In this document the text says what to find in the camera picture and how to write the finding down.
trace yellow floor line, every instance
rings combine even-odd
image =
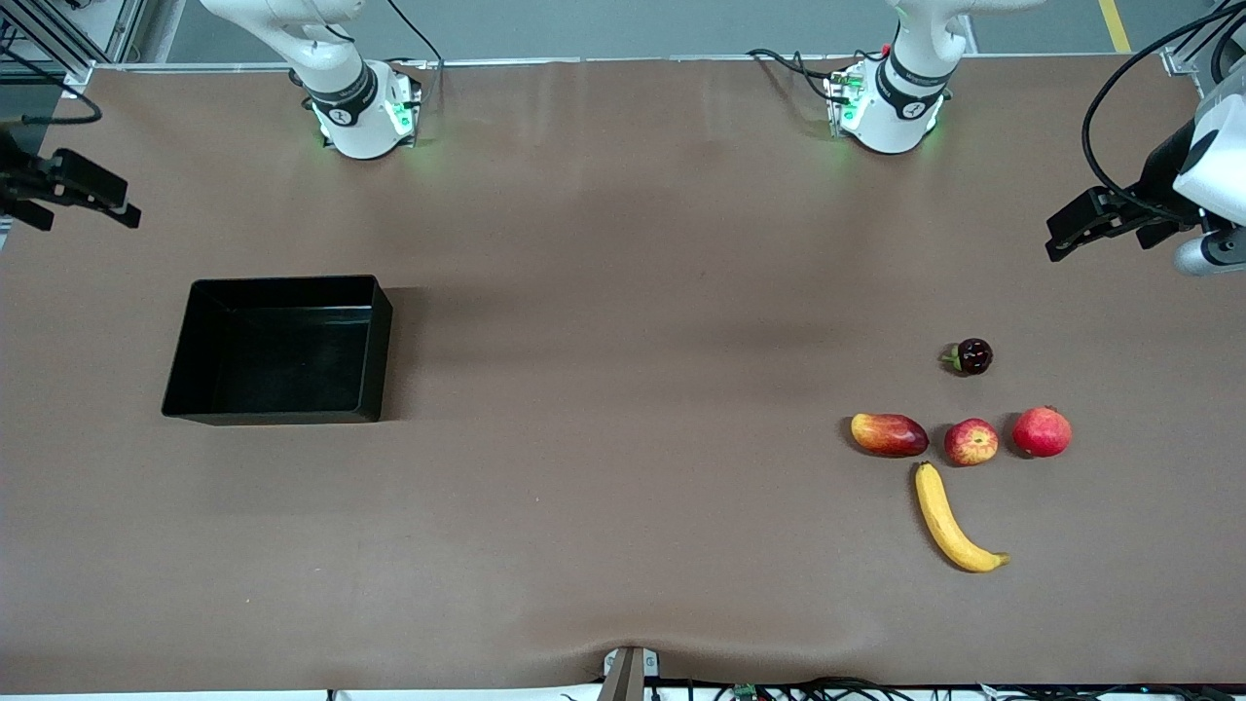
[[[1125,35],[1125,24],[1120,21],[1120,11],[1116,10],[1116,0],[1099,0],[1099,10],[1103,11],[1103,24],[1108,25],[1111,47],[1118,54],[1133,54],[1134,50],[1129,47],[1129,36]]]

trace black cable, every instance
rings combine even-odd
[[[1229,25],[1229,29],[1220,35],[1216,41],[1216,47],[1211,50],[1211,80],[1220,85],[1225,81],[1225,46],[1229,46],[1229,41],[1234,37],[1234,32],[1246,25],[1246,17],[1237,17],[1234,24]]]
[[[870,694],[870,691],[867,691],[865,689],[849,689],[844,694],[840,694],[837,696],[831,696],[830,700],[831,701],[842,701],[844,699],[847,699],[849,696],[852,696],[854,694],[856,694],[858,696],[865,696],[870,701],[878,701],[877,696]]]
[[[1227,5],[1227,4],[1229,4],[1229,0],[1220,0],[1220,4],[1216,5],[1211,11],[1215,12],[1216,10],[1224,9],[1224,6]],[[1209,34],[1207,39],[1211,39],[1212,36],[1215,36],[1216,31],[1212,31],[1211,34]],[[1180,54],[1181,50],[1185,49],[1185,45],[1189,44],[1189,42],[1191,42],[1191,41],[1194,41],[1194,37],[1197,36],[1197,35],[1199,35],[1199,32],[1192,32],[1189,36],[1186,36],[1185,39],[1182,39],[1181,44],[1177,44],[1176,49],[1172,50],[1172,54],[1174,55]],[[1204,39],[1202,44],[1200,44],[1192,51],[1190,51],[1189,54],[1186,54],[1185,55],[1186,56],[1185,60],[1189,61],[1190,59],[1194,57],[1195,54],[1199,52],[1199,49],[1202,49],[1204,46],[1206,46],[1207,45],[1207,39]]]
[[[1030,686],[1014,685],[1001,685],[997,689],[1008,694],[1008,696],[1001,696],[999,701],[1100,701],[1101,696],[1125,689],[1125,685],[1110,686],[1101,691],[1078,691],[1077,689],[1064,686],[1047,691]],[[1186,701],[1195,700],[1186,697]]]
[[[829,72],[824,73],[824,72],[820,72],[820,71],[801,71],[799,65],[796,65],[792,61],[789,61],[781,54],[779,54],[776,51],[771,51],[769,49],[754,49],[753,51],[749,51],[745,55],[746,56],[753,56],[753,57],[766,56],[769,59],[774,59],[775,61],[779,62],[779,65],[781,65],[782,67],[785,67],[785,68],[787,68],[789,71],[792,71],[792,72],[797,72],[797,73],[799,72],[807,72],[807,75],[811,75],[811,76],[817,77],[817,78],[831,77],[831,73],[829,73]],[[796,52],[796,56],[800,56],[800,51]]]
[[[17,41],[17,25],[9,24],[9,20],[0,19],[0,46],[9,49]]]
[[[817,95],[822,100],[826,100],[827,102],[835,102],[836,105],[849,103],[849,100],[846,97],[840,97],[837,95],[827,95],[825,90],[822,90],[821,87],[817,86],[816,82],[814,82],[814,78],[826,80],[831,77],[831,73],[810,70],[809,66],[805,65],[805,59],[800,55],[800,51],[796,51],[791,55],[792,59],[791,61],[769,49],[754,49],[753,51],[749,51],[748,55],[753,57],[768,56],[778,61],[779,65],[787,68],[789,71],[794,71],[805,76],[805,82],[809,83],[809,88],[812,90],[815,95]]]
[[[341,34],[340,31],[333,29],[329,25],[324,25],[324,30],[328,31],[329,34],[336,36],[338,39],[340,39],[343,41],[349,41],[350,44],[355,42],[355,37],[354,36],[346,36],[345,34]]]
[[[876,697],[871,694],[867,694],[868,691],[878,691],[882,695],[885,695],[888,701],[896,701],[897,697],[901,699],[902,701],[913,701],[911,696],[897,689],[875,684],[870,680],[860,677],[826,677],[819,680],[819,682],[821,682],[824,687],[831,686],[835,689],[845,689],[847,690],[849,694],[860,694],[861,696],[865,696],[866,699],[873,699],[875,701],[877,701]]]
[[[805,82],[809,83],[809,88],[812,90],[815,95],[817,95],[822,100],[826,100],[827,102],[835,102],[836,105],[847,105],[849,103],[849,98],[847,97],[840,97],[840,96],[836,96],[836,95],[829,95],[825,90],[822,90],[821,87],[819,87],[816,82],[814,82],[814,76],[809,72],[809,68],[805,66],[805,59],[802,59],[800,56],[800,51],[794,52],[791,55],[791,57],[796,60],[796,65],[800,66],[801,75],[805,76]]]
[[[1225,2],[1226,0],[1220,0],[1220,1],[1221,1],[1221,5],[1224,5],[1224,2]],[[1194,56],[1195,56],[1195,55],[1196,55],[1196,54],[1197,54],[1199,51],[1202,51],[1202,47],[1204,47],[1204,46],[1206,46],[1209,41],[1211,41],[1212,39],[1215,39],[1216,36],[1219,36],[1219,35],[1220,35],[1220,32],[1221,32],[1221,31],[1224,31],[1224,30],[1225,30],[1225,27],[1226,27],[1226,26],[1229,26],[1229,22],[1231,22],[1231,21],[1234,21],[1234,19],[1232,19],[1232,17],[1225,17],[1225,21],[1220,22],[1220,26],[1217,26],[1216,29],[1214,29],[1214,30],[1209,31],[1209,32],[1207,32],[1207,36],[1204,36],[1204,37],[1202,37],[1202,41],[1200,41],[1197,46],[1195,46],[1194,49],[1191,49],[1191,50],[1190,50],[1190,52],[1185,55],[1185,60],[1186,60],[1186,61],[1190,61],[1190,60],[1194,60]],[[1194,39],[1194,36],[1195,36],[1196,34],[1197,34],[1197,32],[1194,32],[1194,34],[1189,35],[1189,36],[1187,36],[1186,39]]]
[[[424,32],[420,31],[420,27],[415,26],[415,24],[411,22],[411,20],[406,19],[406,15],[402,12],[401,9],[399,9],[397,4],[394,2],[394,0],[388,0],[388,2],[390,4],[390,7],[394,7],[394,11],[397,12],[397,16],[401,17],[404,22],[406,22],[406,26],[411,27],[411,31],[414,31],[415,35],[424,41],[425,46],[427,46],[429,50],[432,51],[432,55],[437,57],[437,70],[441,70],[441,67],[445,66],[446,64],[446,60],[441,57],[441,51],[437,51],[437,47],[434,46],[431,41],[429,41],[429,37],[424,36]]]
[[[40,77],[45,78],[47,82],[50,82],[52,85],[59,86],[61,90],[66,90],[66,91],[71,92],[75,97],[77,97],[78,100],[81,100],[83,105],[86,105],[87,107],[91,108],[91,113],[87,115],[87,116],[85,116],[85,117],[31,117],[30,115],[22,115],[21,116],[21,123],[24,123],[24,125],[88,125],[88,123],[97,122],[101,118],[103,118],[103,112],[100,110],[98,105],[96,105],[86,95],[82,95],[77,90],[70,87],[69,85],[65,85],[64,80],[54,76],[52,73],[45,71],[44,68],[41,68],[41,67],[36,66],[35,64],[27,61],[26,59],[22,59],[17,54],[12,52],[7,46],[0,47],[0,54],[4,54],[6,56],[9,56],[14,61],[17,61],[22,66],[25,66],[27,70],[30,70],[30,71],[32,71],[35,73],[39,73]]]
[[[1090,101],[1090,106],[1087,107],[1085,117],[1082,120],[1082,153],[1085,156],[1087,163],[1090,166],[1090,172],[1093,172],[1095,177],[1099,178],[1099,182],[1101,182],[1104,187],[1110,189],[1113,194],[1158,217],[1163,217],[1165,219],[1177,222],[1181,224],[1197,223],[1196,220],[1187,220],[1186,218],[1174,212],[1170,212],[1164,207],[1151,204],[1150,202],[1144,202],[1143,199],[1130,194],[1129,192],[1125,192],[1125,188],[1123,188],[1114,179],[1111,179],[1111,177],[1108,176],[1106,171],[1103,169],[1103,166],[1099,164],[1099,159],[1094,154],[1094,147],[1090,144],[1090,125],[1093,123],[1094,115],[1099,110],[1099,105],[1103,103],[1104,97],[1108,96],[1108,92],[1111,91],[1111,88],[1116,85],[1116,82],[1120,81],[1121,76],[1124,76],[1125,72],[1129,71],[1129,68],[1136,66],[1139,62],[1141,62],[1143,59],[1145,59],[1151,52],[1159,50],[1169,41],[1172,41],[1174,39],[1182,36],[1187,32],[1196,31],[1197,29],[1204,27],[1219,19],[1226,17],[1229,15],[1235,15],[1240,12],[1242,9],[1246,9],[1246,2],[1235,2],[1227,7],[1216,10],[1215,12],[1211,12],[1199,20],[1195,20],[1180,29],[1175,29],[1165,34],[1164,36],[1156,39],[1145,49],[1143,49],[1138,54],[1134,54],[1133,56],[1129,57],[1129,60],[1121,64],[1121,66],[1116,68],[1115,72],[1111,73],[1108,81],[1103,83],[1103,87],[1099,88],[1099,92],[1098,95],[1094,96],[1094,100]]]

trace floor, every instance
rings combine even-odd
[[[184,0],[169,62],[273,61],[272,50]],[[449,60],[521,57],[634,59],[741,54],[758,46],[807,54],[873,49],[896,15],[881,0],[395,0]],[[1204,12],[1210,0],[1104,0],[1119,7],[1128,44],[1139,49]],[[373,0],[350,22],[370,56],[431,57],[392,9]],[[974,19],[982,52],[1111,52],[1113,36],[1095,0],[1049,0],[1038,10]]]

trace metal frame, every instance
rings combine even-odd
[[[64,67],[71,80],[83,82],[93,64],[115,64],[125,59],[146,2],[147,0],[122,0],[121,12],[106,46],[92,41],[46,0],[5,0],[0,5],[0,14],[51,61]]]

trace table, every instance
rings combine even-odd
[[[897,157],[749,62],[451,70],[376,162],[280,73],[100,71],[105,120],[45,148],[142,227],[59,210],[0,254],[0,691],[563,684],[619,644],[670,677],[1241,681],[1246,276],[1043,252],[1119,61],[966,61]],[[1125,182],[1196,101],[1136,72],[1096,134]],[[161,417],[192,280],[326,273],[394,301],[386,421]],[[986,376],[937,362],[967,335]],[[943,469],[989,575],[845,435],[1039,405],[1067,454]]]

